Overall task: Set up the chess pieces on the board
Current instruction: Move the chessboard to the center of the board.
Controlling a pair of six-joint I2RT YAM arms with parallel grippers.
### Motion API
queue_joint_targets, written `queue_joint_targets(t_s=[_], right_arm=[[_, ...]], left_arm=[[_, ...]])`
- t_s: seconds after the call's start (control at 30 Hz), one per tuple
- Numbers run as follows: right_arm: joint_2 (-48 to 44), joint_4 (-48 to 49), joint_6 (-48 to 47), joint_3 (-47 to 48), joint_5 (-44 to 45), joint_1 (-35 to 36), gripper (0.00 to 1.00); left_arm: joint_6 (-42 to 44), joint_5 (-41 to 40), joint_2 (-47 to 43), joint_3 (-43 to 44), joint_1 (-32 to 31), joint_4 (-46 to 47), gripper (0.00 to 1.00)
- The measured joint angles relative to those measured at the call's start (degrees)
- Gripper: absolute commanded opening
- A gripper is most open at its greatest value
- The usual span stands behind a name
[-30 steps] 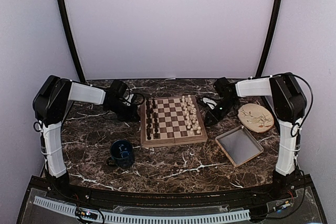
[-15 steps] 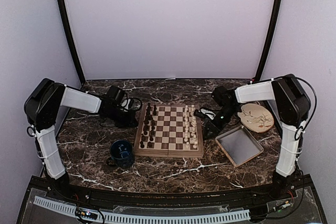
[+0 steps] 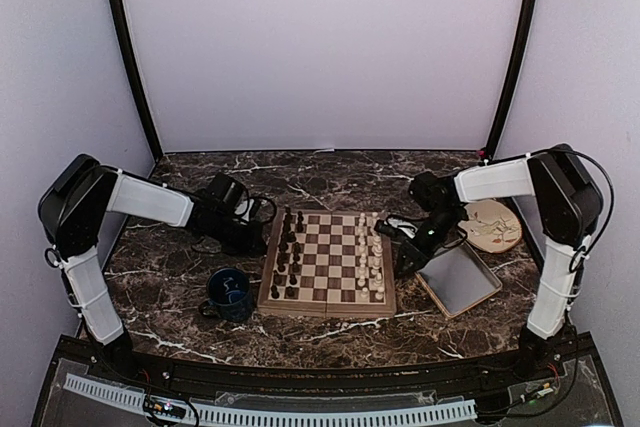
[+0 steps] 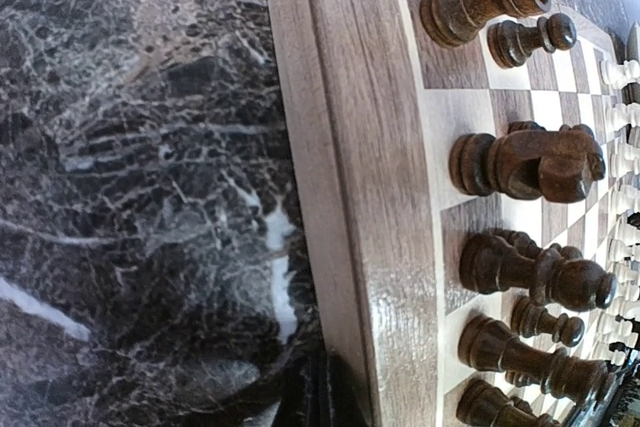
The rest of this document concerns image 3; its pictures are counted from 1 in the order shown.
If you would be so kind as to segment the silver metal tray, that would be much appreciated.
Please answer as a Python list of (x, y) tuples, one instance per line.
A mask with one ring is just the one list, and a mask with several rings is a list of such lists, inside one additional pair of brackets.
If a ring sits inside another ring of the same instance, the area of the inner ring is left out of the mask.
[(468, 242), (440, 253), (415, 277), (447, 319), (478, 306), (503, 286)]

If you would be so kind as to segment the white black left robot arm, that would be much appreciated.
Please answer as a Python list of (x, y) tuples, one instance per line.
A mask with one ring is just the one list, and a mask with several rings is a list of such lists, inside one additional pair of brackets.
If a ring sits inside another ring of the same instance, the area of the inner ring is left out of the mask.
[(37, 214), (49, 242), (47, 263), (60, 270), (70, 304), (89, 336), (108, 346), (126, 335), (104, 277), (115, 248), (102, 252), (99, 247), (109, 217), (185, 229), (214, 239), (230, 255), (260, 256), (267, 249), (264, 228), (275, 219), (262, 217), (265, 208), (277, 206), (268, 197), (250, 194), (223, 172), (206, 187), (189, 192), (81, 153), (43, 194)]

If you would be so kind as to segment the wooden folding chess board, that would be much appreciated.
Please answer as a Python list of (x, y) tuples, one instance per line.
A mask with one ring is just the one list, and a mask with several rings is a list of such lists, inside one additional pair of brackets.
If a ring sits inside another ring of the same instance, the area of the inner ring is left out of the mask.
[[(395, 278), (391, 241), (381, 236), (383, 246), (383, 273), (385, 302), (359, 302), (356, 291), (357, 236), (356, 219), (361, 212), (298, 210), (304, 215), (304, 231), (296, 232), (297, 213), (292, 211), (289, 260), (286, 270), (277, 270), (279, 244), (282, 239), (285, 208), (273, 222), (262, 281), (257, 298), (257, 309), (264, 314), (282, 316), (316, 316), (325, 318), (378, 318), (392, 316), (397, 311)], [(292, 246), (301, 245), (300, 267), (293, 268)], [(281, 285), (274, 283), (274, 273), (284, 276)], [(289, 276), (296, 274), (298, 283), (291, 285)], [(271, 297), (271, 286), (280, 292), (278, 299)], [(295, 288), (289, 298), (286, 288)]]

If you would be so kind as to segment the dark wooden chess queen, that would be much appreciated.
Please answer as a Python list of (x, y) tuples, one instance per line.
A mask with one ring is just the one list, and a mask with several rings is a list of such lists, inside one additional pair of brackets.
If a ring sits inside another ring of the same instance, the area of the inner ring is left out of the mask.
[(277, 270), (284, 272), (286, 270), (286, 264), (289, 260), (289, 254), (287, 252), (280, 252), (277, 258)]

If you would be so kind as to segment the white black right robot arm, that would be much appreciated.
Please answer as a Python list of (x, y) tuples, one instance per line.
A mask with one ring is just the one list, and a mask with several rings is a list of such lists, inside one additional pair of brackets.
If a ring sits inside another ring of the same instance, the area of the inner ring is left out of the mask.
[(414, 274), (430, 262), (450, 232), (466, 220), (468, 205), (487, 199), (532, 197), (545, 253), (525, 331), (544, 340), (555, 336), (578, 292), (584, 262), (613, 214), (614, 195), (602, 194), (589, 172), (600, 166), (570, 145), (558, 144), (447, 176), (417, 175), (408, 192), (427, 215), (417, 232), (401, 242), (396, 275)]

